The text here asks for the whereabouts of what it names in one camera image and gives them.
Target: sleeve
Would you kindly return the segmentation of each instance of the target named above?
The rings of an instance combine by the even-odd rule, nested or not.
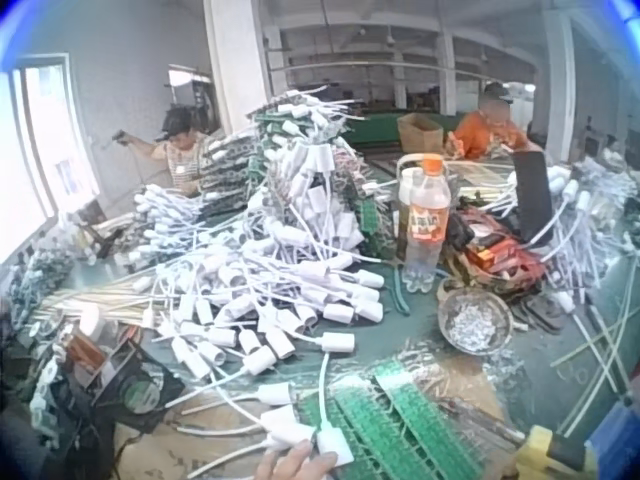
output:
[[[160,142],[156,144],[155,148],[151,152],[151,158],[154,160],[167,160],[167,146],[168,142]]]
[[[529,146],[529,138],[527,138],[527,134],[520,130],[518,127],[513,125],[513,132],[515,135],[515,142],[513,144],[514,150],[525,150]]]
[[[467,155],[467,153],[469,153],[469,150],[473,145],[476,132],[476,123],[477,122],[475,117],[473,116],[473,113],[470,113],[462,119],[462,121],[458,125],[458,128],[453,133],[456,139],[462,142],[462,150],[465,156]]]

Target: metal bowl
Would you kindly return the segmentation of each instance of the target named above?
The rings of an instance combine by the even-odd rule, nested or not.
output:
[[[451,336],[455,319],[470,307],[478,308],[485,318],[489,318],[495,332],[486,347],[472,350]],[[501,350],[511,340],[513,332],[513,315],[507,304],[500,297],[476,288],[454,290],[438,307],[438,325],[447,341],[458,350],[469,355],[490,355]]]

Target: workbench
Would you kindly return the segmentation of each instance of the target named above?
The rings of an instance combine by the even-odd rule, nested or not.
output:
[[[383,172],[377,172],[376,176],[380,180],[389,179]],[[592,292],[594,303],[608,325],[613,324],[617,319],[630,267],[631,262],[629,261],[617,261],[602,281],[601,289]],[[387,286],[393,285],[391,267],[374,265],[370,269],[384,275]],[[87,287],[113,280],[121,274],[124,272],[121,272],[111,259],[107,259],[94,267],[79,266],[67,286]],[[335,380],[346,373],[365,371],[389,358],[398,359],[413,370],[436,361],[441,363],[448,358],[459,355],[459,352],[448,345],[439,332],[436,316],[436,290],[437,286],[434,286],[433,291],[427,295],[405,293],[405,300],[411,308],[411,315],[408,317],[395,310],[390,291],[387,289],[381,295],[381,301],[385,306],[385,317],[380,324],[359,320],[353,325],[345,327],[337,323],[320,322],[314,335],[320,335],[325,330],[350,331],[357,334],[356,354],[344,357],[332,356],[328,380]],[[640,291],[637,281],[633,291]],[[640,304],[640,296],[635,295],[634,297],[631,309]],[[588,321],[584,323],[592,336],[600,333]],[[169,342],[152,344],[150,340],[153,336],[153,333],[148,332],[143,340],[143,347],[147,348],[158,360],[166,363],[169,368],[180,372],[186,379],[186,383],[189,384],[189,372],[176,363]],[[627,323],[619,351],[627,373],[634,369],[640,359],[639,340],[640,319],[636,315]],[[565,327],[559,336],[553,336],[541,330],[516,332],[501,354],[491,358],[469,357],[467,362],[476,366],[477,375],[483,375],[491,382],[505,415],[516,427],[527,431],[532,425],[537,424],[550,430],[557,430],[582,395],[587,381],[594,375],[598,364],[589,349],[584,349],[558,369],[551,368],[550,364],[583,343],[584,338],[578,328],[571,318],[567,317]],[[293,381],[299,391],[316,389],[322,355],[317,348],[306,342],[296,342],[296,347],[297,351],[293,357],[279,362],[277,370],[262,375],[260,381],[268,383]],[[232,373],[237,365],[239,365],[239,359],[231,358],[224,368],[227,372]],[[229,384],[228,390],[231,393],[241,392],[243,386],[246,386],[243,384],[244,381],[239,379],[237,382]],[[200,402],[197,400],[195,404],[204,403],[203,400]],[[616,396],[605,382],[572,438],[585,441],[616,400]],[[226,421],[211,425],[209,428],[230,428],[238,423],[240,422],[237,416],[232,415]],[[182,434],[174,433],[166,425],[159,428],[161,436],[182,436]],[[204,445],[213,445],[214,443],[219,444],[221,440],[190,438],[188,442],[189,444],[205,442]],[[224,452],[212,450],[207,460],[212,460]]]

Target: plastic bottle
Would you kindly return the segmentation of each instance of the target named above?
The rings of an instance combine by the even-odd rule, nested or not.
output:
[[[422,168],[406,168],[402,171],[400,188],[398,189],[399,221],[396,256],[404,261],[407,252],[407,230],[409,229],[409,212],[411,210],[411,189],[416,182],[422,183]]]
[[[428,293],[447,231],[451,192],[443,174],[442,157],[425,155],[425,177],[411,190],[407,253],[402,281],[411,293]]]

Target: cardboard box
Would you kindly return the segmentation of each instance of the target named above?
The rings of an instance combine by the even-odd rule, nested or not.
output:
[[[398,118],[398,133],[405,153],[442,153],[442,127],[423,113]]]

